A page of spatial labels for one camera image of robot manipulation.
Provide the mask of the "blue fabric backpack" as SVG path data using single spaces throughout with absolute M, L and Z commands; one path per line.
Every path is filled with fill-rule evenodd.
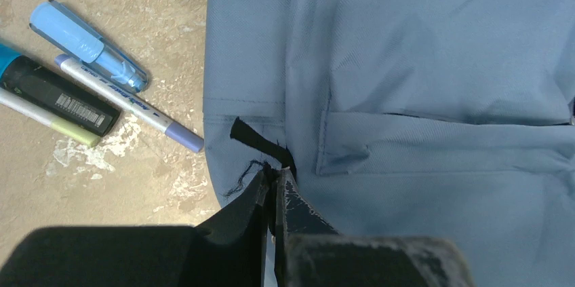
M 574 0 L 208 0 L 205 154 L 242 119 L 350 235 L 453 241 L 478 286 L 574 285 Z

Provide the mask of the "white purple-capped marker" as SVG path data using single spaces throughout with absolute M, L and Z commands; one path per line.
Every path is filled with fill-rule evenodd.
M 187 149 L 198 153 L 204 147 L 202 137 L 70 56 L 60 54 L 55 57 L 54 62 L 64 73 L 93 90 L 97 95 L 122 111 L 135 115 Z

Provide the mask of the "light blue capped highlighter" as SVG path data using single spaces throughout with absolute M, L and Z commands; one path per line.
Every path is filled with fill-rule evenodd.
M 148 74 L 88 23 L 56 0 L 38 5 L 30 28 L 104 78 L 133 94 L 148 87 Z

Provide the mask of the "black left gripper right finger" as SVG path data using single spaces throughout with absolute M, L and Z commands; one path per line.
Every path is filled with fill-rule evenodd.
M 452 242 L 344 235 L 299 193 L 290 170 L 275 181 L 279 286 L 473 286 Z

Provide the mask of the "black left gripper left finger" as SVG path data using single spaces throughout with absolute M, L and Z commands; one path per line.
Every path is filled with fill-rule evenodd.
M 192 226 L 45 227 L 1 268 L 2 286 L 261 286 L 269 182 Z

